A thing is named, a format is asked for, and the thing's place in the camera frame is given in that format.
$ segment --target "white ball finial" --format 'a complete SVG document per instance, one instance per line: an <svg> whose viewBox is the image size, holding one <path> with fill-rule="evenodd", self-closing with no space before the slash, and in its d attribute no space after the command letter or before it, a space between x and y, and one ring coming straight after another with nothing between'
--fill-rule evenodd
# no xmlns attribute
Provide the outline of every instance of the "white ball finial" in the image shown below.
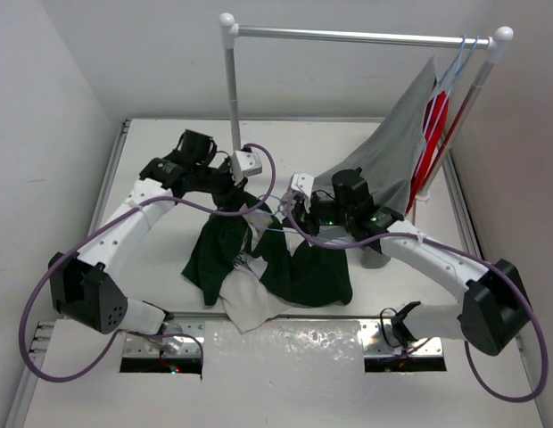
<svg viewBox="0 0 553 428"><path fill-rule="evenodd" d="M492 36L495 40L500 40L502 42L508 42L512 40L512 37L515 36L515 32L510 27L500 27L494 32Z"/></svg>
<svg viewBox="0 0 553 428"><path fill-rule="evenodd" d="M221 13L219 22L223 27L233 27L235 25L235 17L231 13Z"/></svg>

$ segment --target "cable tie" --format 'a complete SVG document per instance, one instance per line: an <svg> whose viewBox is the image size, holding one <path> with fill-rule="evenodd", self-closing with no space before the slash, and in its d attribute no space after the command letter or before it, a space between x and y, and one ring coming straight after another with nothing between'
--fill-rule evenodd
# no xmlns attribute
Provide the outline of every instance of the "cable tie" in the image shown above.
<svg viewBox="0 0 553 428"><path fill-rule="evenodd" d="M427 234L424 234L423 232L417 231L417 242L419 244L423 243L423 240L427 237Z"/></svg>
<svg viewBox="0 0 553 428"><path fill-rule="evenodd" d="M144 216L144 220L145 220L146 225L148 225L148 230L152 228L152 223L150 222L150 219L148 218L147 214L145 213L143 206L141 206L136 201L134 201L134 199L130 199L130 200L126 201L126 204L130 208L135 208L138 211L140 211L142 213L142 215Z"/></svg>

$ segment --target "red cloth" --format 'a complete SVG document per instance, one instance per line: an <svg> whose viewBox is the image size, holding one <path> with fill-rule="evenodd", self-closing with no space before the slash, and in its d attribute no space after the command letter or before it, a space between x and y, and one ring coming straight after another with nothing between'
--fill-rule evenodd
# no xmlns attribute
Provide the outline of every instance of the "red cloth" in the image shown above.
<svg viewBox="0 0 553 428"><path fill-rule="evenodd" d="M409 212L411 210L411 207L413 207L413 202L416 199L417 194L421 190L421 187L423 187L425 180L427 179L427 173L429 172L429 167L431 167L431 161L433 160L433 155L435 154L435 150L437 149L437 143L441 140L441 137L443 136L445 123L447 122L447 113L449 110L449 102L448 100L447 102L445 101L446 97L447 95L445 94L445 92L441 92L434 98L435 106L433 107L433 113L431 114L429 124L427 125L427 132L425 133L427 146L425 148L425 154L423 158L420 159L417 163L416 173L413 178L411 178L411 192L409 195L407 212ZM423 123L424 128L425 123L427 122L427 119L429 117L429 111L431 111L432 103L433 100L430 101L429 104L427 104L427 108L425 109L425 117ZM435 126L435 121L438 117L439 121L437 122L437 126Z"/></svg>

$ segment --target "white pole cap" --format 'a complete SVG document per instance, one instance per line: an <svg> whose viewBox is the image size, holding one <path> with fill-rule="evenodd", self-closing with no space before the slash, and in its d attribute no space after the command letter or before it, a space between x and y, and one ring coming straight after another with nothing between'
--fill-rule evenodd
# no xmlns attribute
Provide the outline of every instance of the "white pole cap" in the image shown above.
<svg viewBox="0 0 553 428"><path fill-rule="evenodd" d="M486 61L491 64L499 62L507 42L512 40L514 35L515 33L510 27L500 27L497 29L491 37L491 44L489 45L489 50L487 51Z"/></svg>
<svg viewBox="0 0 553 428"><path fill-rule="evenodd" d="M231 13L221 13L219 23L221 24L223 47L225 49L233 49L235 47L235 38L239 36L239 24L235 24L235 17Z"/></svg>
<svg viewBox="0 0 553 428"><path fill-rule="evenodd" d="M429 199L431 198L431 194L428 190L422 190L416 195L416 201L422 202L422 203L428 203Z"/></svg>

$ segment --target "metal pole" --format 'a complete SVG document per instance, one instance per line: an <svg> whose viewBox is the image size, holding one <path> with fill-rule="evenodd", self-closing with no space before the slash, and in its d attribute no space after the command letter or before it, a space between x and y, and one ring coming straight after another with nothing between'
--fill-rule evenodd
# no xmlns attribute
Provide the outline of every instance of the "metal pole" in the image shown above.
<svg viewBox="0 0 553 428"><path fill-rule="evenodd" d="M229 118L231 119L231 141L233 150L241 150L241 129L239 128L239 109L237 107L237 80L235 75L235 49L225 49L225 71L227 74L227 92L229 96Z"/></svg>
<svg viewBox="0 0 553 428"><path fill-rule="evenodd" d="M275 29L271 27L253 27L239 25L239 37L293 38L299 40L322 40L329 42L372 43L379 45L407 45L428 47L458 48L463 45L463 37L413 36L407 34L360 33L354 31L328 31L319 29ZM489 38L468 38L465 48L476 45L476 49L487 49Z"/></svg>
<svg viewBox="0 0 553 428"><path fill-rule="evenodd" d="M427 178L425 179L425 184L421 189L422 193L425 193L427 190L429 190L431 183L435 180L435 176L441 168L443 161L445 160L445 156L449 153L449 150L453 145L453 141L457 136L457 132L463 126L466 116L471 111L476 97L481 92L483 84L485 80L489 77L493 66L494 64L492 63L484 62L479 69L479 72L477 73L473 84L469 88L469 92L466 93L465 99L463 100L461 107L458 109L457 116L455 116L455 119L453 120L453 123L449 128L449 132L443 140L440 150L437 152L437 156L435 156L435 160L433 161L431 168L429 168Z"/></svg>

